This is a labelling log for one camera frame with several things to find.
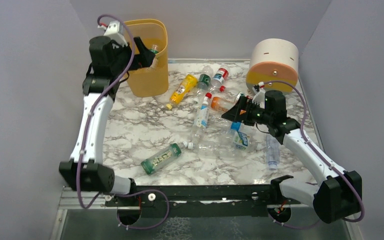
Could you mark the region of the clear bottle green white label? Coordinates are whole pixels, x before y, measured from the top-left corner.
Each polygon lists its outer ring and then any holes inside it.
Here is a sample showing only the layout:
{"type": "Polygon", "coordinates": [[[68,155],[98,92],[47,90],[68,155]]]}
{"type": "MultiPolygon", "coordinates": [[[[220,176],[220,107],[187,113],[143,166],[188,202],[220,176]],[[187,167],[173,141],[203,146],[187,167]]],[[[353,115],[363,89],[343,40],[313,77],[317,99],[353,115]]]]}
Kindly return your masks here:
{"type": "Polygon", "coordinates": [[[160,47],[156,44],[153,44],[149,50],[157,55],[160,52],[160,47]]]}

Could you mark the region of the clear bottle blue label red cap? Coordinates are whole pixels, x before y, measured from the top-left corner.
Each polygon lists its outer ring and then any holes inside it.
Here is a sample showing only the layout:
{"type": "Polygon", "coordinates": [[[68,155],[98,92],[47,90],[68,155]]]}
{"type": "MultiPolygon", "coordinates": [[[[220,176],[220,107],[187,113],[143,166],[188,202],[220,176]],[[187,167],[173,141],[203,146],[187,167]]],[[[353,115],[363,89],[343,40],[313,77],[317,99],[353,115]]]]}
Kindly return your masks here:
{"type": "Polygon", "coordinates": [[[206,131],[209,117],[209,101],[211,100],[211,98],[212,94],[210,92],[207,92],[197,110],[190,138],[190,141],[193,143],[199,142],[204,132],[206,131]]]}

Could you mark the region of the green tinted bottle green cap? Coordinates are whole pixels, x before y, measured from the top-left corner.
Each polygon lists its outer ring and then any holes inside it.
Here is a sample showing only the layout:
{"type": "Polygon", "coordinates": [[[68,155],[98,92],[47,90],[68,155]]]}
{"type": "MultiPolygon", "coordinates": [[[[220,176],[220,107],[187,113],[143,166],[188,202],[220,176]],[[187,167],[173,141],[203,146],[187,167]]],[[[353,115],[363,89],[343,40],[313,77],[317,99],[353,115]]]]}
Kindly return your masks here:
{"type": "Polygon", "coordinates": [[[159,169],[176,160],[181,154],[181,147],[177,143],[172,143],[151,157],[143,160],[140,165],[146,174],[152,175],[159,169]]]}

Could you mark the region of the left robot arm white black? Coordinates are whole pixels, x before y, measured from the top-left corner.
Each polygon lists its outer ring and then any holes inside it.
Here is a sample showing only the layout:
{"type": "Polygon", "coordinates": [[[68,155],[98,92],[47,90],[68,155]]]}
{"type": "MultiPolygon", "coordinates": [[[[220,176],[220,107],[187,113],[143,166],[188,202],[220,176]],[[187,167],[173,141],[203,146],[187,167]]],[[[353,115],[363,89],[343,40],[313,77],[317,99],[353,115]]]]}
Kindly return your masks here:
{"type": "Polygon", "coordinates": [[[131,178],[115,175],[103,164],[103,141],[110,111],[122,77],[130,71],[150,67],[155,53],[139,36],[133,47],[122,46],[107,36],[89,41],[91,63],[82,83],[83,115],[75,147],[68,161],[59,164],[58,171],[73,191],[128,195],[135,183],[131,178]]]}

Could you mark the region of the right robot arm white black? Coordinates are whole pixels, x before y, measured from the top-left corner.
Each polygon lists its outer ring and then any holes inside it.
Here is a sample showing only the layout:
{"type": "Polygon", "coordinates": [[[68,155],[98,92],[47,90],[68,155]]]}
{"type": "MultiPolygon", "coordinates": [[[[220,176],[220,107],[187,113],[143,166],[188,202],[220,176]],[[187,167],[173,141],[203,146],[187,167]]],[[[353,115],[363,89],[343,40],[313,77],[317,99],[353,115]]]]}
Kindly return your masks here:
{"type": "Polygon", "coordinates": [[[276,203],[293,199],[312,207],[326,224],[337,220],[359,222],[365,216],[362,201],[362,177],[336,164],[308,138],[303,125],[287,114],[286,98],[281,91],[264,94],[264,107],[247,96],[239,100],[221,117],[247,126],[265,125],[269,134],[294,153],[309,170],[316,185],[299,182],[291,175],[270,182],[271,198],[276,203]]]}

